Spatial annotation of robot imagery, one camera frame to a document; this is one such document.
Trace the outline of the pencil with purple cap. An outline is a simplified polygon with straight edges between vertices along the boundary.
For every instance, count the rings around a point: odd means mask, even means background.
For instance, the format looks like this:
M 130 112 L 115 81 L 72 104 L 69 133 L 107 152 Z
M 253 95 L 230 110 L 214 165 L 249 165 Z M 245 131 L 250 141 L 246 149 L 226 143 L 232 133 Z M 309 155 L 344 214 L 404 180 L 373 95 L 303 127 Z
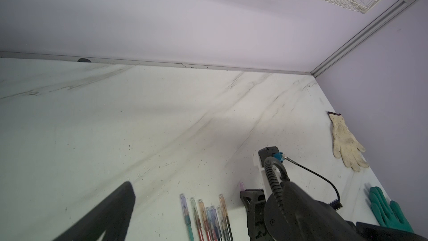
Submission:
M 231 225 L 230 225 L 230 220 L 228 217 L 228 212 L 227 212 L 227 206 L 226 206 L 226 201 L 225 198 L 222 194 L 220 194 L 219 196 L 219 200 L 220 200 L 220 208 L 222 211 L 222 217 L 225 221 L 225 225 L 226 225 L 226 235 L 227 235 L 227 240 L 228 241 L 233 241 L 233 234 L 231 231 Z

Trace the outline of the cream knitted work glove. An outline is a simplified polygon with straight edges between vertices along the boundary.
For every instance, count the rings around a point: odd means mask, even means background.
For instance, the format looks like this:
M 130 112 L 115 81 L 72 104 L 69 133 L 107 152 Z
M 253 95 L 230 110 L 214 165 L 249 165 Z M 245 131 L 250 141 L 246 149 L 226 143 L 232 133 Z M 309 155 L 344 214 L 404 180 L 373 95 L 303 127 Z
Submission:
M 327 114 L 332 122 L 334 157 L 341 158 L 345 167 L 355 172 L 360 172 L 361 168 L 370 168 L 362 157 L 366 149 L 349 130 L 343 116 L 334 112 L 327 112 Z

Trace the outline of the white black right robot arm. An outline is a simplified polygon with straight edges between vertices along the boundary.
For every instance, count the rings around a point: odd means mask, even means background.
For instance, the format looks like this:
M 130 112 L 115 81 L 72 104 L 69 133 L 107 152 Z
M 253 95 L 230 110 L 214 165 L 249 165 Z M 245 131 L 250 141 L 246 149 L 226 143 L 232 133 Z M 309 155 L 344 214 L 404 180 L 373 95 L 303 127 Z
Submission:
M 240 193 L 252 241 L 422 241 L 417 234 L 344 220 L 292 182 L 281 183 L 281 202 L 262 189 Z

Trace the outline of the green rubber work glove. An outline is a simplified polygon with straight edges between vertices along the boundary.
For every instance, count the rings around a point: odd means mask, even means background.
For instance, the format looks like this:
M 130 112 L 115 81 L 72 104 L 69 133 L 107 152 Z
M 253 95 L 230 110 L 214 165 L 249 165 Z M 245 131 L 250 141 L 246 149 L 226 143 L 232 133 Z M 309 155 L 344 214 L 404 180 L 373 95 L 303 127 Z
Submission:
M 382 227 L 414 233 L 409 221 L 404 216 L 400 205 L 391 200 L 388 202 L 379 187 L 370 187 L 368 195 L 371 210 Z

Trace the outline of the red pencil with orange cap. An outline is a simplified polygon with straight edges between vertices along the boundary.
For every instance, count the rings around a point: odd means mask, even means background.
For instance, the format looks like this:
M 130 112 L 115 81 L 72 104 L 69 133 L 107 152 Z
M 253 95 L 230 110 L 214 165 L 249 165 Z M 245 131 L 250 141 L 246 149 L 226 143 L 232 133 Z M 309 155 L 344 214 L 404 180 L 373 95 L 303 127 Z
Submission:
M 198 200 L 198 205 L 199 205 L 199 208 L 200 208 L 200 211 L 201 211 L 202 224 L 204 226 L 204 230 L 205 230 L 205 233 L 206 233 L 206 236 L 207 236 L 207 240 L 208 241 L 212 241 L 211 232 L 210 232 L 210 225 L 209 225 L 209 222 L 208 222 L 206 208 L 205 208 L 205 204 L 204 204 L 204 202 L 203 202 L 202 199 Z

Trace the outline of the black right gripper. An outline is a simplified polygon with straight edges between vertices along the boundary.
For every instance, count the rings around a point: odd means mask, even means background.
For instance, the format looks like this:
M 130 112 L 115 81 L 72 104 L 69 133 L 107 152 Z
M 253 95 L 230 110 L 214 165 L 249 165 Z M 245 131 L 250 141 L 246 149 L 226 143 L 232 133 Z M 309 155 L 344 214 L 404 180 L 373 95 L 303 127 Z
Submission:
M 312 199 L 295 183 L 280 184 L 279 194 L 262 189 L 240 192 L 251 241 L 363 241 L 356 226 L 330 205 Z

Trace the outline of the pencil with teal cap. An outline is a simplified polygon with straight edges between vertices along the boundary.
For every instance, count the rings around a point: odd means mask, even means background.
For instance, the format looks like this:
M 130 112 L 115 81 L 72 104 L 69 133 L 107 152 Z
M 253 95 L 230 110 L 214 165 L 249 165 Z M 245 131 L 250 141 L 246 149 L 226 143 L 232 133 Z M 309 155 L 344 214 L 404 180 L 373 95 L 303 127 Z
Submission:
M 189 240 L 194 241 L 195 239 L 194 239 L 194 235 L 193 235 L 193 231 L 192 231 L 192 227 L 191 227 L 191 219 L 189 216 L 189 209 L 188 209 L 186 197 L 184 194 L 180 194 L 179 197 L 180 197 L 180 201 L 181 201 L 181 207 L 182 207 L 182 211 L 183 211 L 183 216 L 184 216 L 185 225 L 186 225 Z

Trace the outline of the red pencil with clear cap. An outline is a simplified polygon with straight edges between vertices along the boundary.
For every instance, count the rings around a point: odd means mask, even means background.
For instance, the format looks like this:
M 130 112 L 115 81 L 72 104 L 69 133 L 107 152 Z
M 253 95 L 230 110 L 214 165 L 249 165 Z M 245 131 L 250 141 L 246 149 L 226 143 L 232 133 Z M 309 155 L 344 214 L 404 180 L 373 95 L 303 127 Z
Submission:
M 196 205 L 196 201 L 195 198 L 190 198 L 191 201 L 191 206 L 192 206 L 192 210 L 193 210 L 193 216 L 194 216 L 194 220 L 196 223 L 196 228 L 197 228 L 197 233 L 198 233 L 198 238 L 199 241 L 204 241 L 204 234 L 202 231 L 202 225 L 201 225 L 201 221 L 200 221 L 200 217 L 198 214 L 198 210 L 197 210 L 197 205 Z

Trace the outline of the aluminium frame profile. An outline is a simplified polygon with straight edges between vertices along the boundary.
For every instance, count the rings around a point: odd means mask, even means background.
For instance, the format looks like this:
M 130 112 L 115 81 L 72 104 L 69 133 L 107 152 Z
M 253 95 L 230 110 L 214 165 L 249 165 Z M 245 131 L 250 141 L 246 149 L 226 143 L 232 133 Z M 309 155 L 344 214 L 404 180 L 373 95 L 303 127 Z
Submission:
M 347 41 L 343 46 L 341 46 L 337 51 L 335 51 L 331 56 L 325 59 L 320 65 L 311 71 L 313 77 L 318 77 L 323 74 L 326 70 L 332 67 L 334 64 L 343 59 L 355 48 L 364 43 L 375 33 L 380 31 L 388 23 L 397 18 L 400 14 L 405 12 L 409 7 L 411 7 L 418 0 L 398 0 L 385 12 L 379 15 L 374 21 L 367 25 L 363 30 L 356 34 L 353 38 Z

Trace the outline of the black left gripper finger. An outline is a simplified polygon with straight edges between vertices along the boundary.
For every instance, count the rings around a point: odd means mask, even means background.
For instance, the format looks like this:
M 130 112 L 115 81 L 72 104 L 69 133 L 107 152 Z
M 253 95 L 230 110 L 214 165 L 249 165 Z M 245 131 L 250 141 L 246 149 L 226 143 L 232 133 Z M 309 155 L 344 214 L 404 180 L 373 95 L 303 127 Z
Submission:
M 126 181 L 55 240 L 123 241 L 135 202 L 132 184 Z

